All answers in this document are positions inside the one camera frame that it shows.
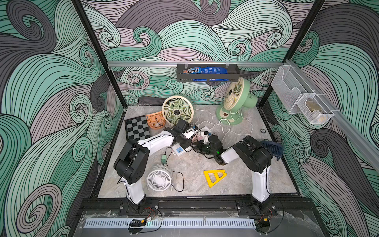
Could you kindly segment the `white multicolour power strip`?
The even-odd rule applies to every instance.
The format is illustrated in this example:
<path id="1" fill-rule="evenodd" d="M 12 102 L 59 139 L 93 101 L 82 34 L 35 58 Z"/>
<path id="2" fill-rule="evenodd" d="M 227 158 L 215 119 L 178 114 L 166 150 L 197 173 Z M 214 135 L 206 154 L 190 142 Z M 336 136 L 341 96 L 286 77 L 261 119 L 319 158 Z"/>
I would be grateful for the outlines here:
<path id="1" fill-rule="evenodd" d="M 181 151 L 189 152 L 194 149 L 199 153 L 202 146 L 209 145 L 210 135 L 212 135 L 212 131 L 208 127 L 198 128 L 196 125 L 192 125 L 186 132 L 174 138 L 174 145 L 179 144 Z"/>

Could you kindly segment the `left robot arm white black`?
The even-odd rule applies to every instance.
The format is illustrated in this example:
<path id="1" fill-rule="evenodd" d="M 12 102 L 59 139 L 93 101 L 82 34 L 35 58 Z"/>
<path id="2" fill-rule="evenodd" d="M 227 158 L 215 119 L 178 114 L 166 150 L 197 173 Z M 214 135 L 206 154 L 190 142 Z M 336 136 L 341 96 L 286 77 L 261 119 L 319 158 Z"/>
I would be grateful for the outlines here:
<path id="1" fill-rule="evenodd" d="M 173 144 L 186 148 L 191 144 L 194 133 L 188 133 L 190 123 L 180 119 L 171 128 L 165 128 L 159 134 L 145 139 L 126 142 L 114 162 L 114 170 L 127 190 L 126 198 L 131 204 L 139 205 L 146 199 L 141 178 L 145 173 L 149 156 Z"/>

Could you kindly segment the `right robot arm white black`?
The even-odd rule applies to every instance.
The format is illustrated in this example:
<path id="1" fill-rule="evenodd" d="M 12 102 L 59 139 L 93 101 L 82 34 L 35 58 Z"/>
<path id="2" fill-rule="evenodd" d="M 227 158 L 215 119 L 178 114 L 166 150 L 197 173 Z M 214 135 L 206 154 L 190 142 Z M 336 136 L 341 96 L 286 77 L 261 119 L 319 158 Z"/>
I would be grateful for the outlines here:
<path id="1" fill-rule="evenodd" d="M 267 178 L 273 154 L 258 140 L 248 135 L 225 149 L 219 137 L 211 135 L 208 137 L 207 143 L 200 140 L 195 142 L 192 147 L 195 152 L 208 159 L 214 159 L 217 164 L 222 166 L 235 160 L 242 160 L 252 172 L 252 197 L 259 202 L 269 199 Z"/>

